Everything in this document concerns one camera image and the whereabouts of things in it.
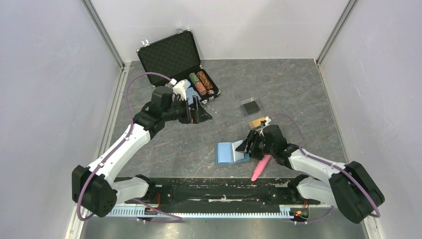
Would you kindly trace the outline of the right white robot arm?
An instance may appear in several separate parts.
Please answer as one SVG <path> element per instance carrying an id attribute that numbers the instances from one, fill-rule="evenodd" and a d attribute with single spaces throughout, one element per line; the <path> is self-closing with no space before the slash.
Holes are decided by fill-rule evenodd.
<path id="1" fill-rule="evenodd" d="M 301 171 L 288 184 L 291 202 L 316 200 L 337 208 L 349 221 L 358 224 L 366 217 L 380 217 L 379 206 L 385 196 L 359 162 L 348 164 L 319 158 L 299 145 L 288 143 L 277 125 L 268 125 L 260 131 L 251 130 L 235 150 L 259 159 L 275 161 L 291 170 Z"/>

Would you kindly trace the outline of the blue leather card holder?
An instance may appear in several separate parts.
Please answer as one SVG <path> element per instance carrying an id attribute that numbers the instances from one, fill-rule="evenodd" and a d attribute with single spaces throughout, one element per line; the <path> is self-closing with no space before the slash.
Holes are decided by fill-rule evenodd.
<path id="1" fill-rule="evenodd" d="M 229 165 L 248 162 L 250 157 L 243 152 L 237 152 L 235 149 L 243 143 L 242 140 L 236 142 L 219 142 L 215 144 L 215 164 Z"/>

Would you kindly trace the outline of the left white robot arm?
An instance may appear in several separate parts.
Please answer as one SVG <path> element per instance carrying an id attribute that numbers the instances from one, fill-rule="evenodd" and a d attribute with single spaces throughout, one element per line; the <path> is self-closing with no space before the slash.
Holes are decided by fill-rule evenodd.
<path id="1" fill-rule="evenodd" d="M 85 208 L 98 217 L 105 217 L 115 205 L 141 199 L 150 203 L 156 189 L 144 176 L 124 181 L 115 179 L 133 155 L 164 128 L 168 121 L 199 124 L 212 119 L 197 97 L 189 104 L 181 94 L 167 87 L 158 87 L 151 100 L 135 115 L 123 135 L 98 159 L 72 172 L 72 199 L 78 210 Z"/>

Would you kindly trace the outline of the clear card box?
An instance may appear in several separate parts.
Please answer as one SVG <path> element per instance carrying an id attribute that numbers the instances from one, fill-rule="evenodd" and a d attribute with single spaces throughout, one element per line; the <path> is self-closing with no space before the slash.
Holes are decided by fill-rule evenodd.
<path id="1" fill-rule="evenodd" d="M 257 104 L 259 105 L 260 111 L 249 116 L 245 112 L 242 105 L 245 104 L 245 103 L 251 102 L 251 101 L 257 102 Z M 246 98 L 239 103 L 239 109 L 241 111 L 241 118 L 240 118 L 241 121 L 246 123 L 246 125 L 250 129 L 252 129 L 252 128 L 249 126 L 249 122 L 251 122 L 252 120 L 256 120 L 258 118 L 261 118 L 261 117 L 269 117 L 269 115 L 270 115 L 270 112 L 269 112 L 270 107 L 264 102 L 263 98 L 254 98 L 254 97 Z"/>

